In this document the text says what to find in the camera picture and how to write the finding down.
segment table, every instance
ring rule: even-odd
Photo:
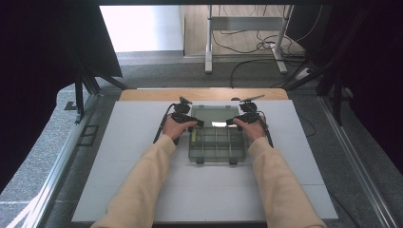
[[[337,219],[294,105],[284,90],[188,88],[123,92],[114,106],[72,220],[92,222],[105,212],[126,173],[152,142],[164,110],[177,102],[180,95],[194,105],[237,106],[239,101],[230,101],[234,97],[243,100],[260,94],[266,96],[254,103],[266,113],[275,147],[282,152],[319,216]],[[235,166],[195,164],[187,158],[189,138],[188,133],[181,136],[177,153],[171,159],[171,170],[157,202],[155,222],[264,222],[252,158],[247,156]]]

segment long-sleeved shirt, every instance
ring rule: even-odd
[[[106,214],[91,227],[151,227],[175,150],[166,135],[151,144],[109,202]],[[254,158],[253,170],[269,227],[326,227],[281,153],[266,138],[253,141],[248,152]]]

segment beige sleeve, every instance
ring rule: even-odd
[[[268,227],[326,227],[281,153],[265,137],[255,140],[249,153]]]
[[[157,198],[175,152],[172,140],[162,135],[142,154],[106,208],[91,227],[151,227]]]

